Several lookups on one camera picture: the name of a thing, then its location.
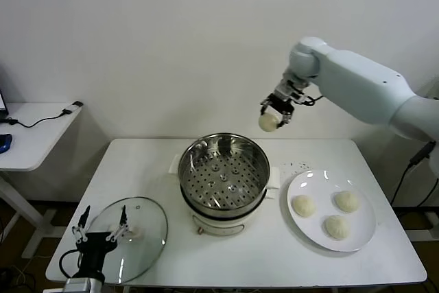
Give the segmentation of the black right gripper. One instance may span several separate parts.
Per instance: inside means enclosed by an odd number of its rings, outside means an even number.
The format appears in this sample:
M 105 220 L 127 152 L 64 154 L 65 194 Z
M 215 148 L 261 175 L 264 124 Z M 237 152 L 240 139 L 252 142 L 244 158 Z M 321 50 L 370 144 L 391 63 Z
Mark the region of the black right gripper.
M 290 99 L 281 99 L 275 94 L 270 93 L 261 103 L 260 115 L 264 115 L 269 107 L 278 113 L 282 113 L 279 127 L 283 127 L 291 121 L 294 106 Z

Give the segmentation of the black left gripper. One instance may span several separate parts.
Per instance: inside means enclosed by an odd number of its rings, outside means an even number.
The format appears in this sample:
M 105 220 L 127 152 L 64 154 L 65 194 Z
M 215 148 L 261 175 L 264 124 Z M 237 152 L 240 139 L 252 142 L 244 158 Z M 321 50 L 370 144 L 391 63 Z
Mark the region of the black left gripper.
M 72 227 L 75 241 L 80 242 L 76 246 L 82 256 L 76 278 L 104 278 L 102 270 L 106 255 L 116 249 L 116 242 L 129 231 L 126 206 L 123 206 L 119 223 L 110 226 L 110 232 L 86 233 L 90 208 L 87 206 L 78 224 Z

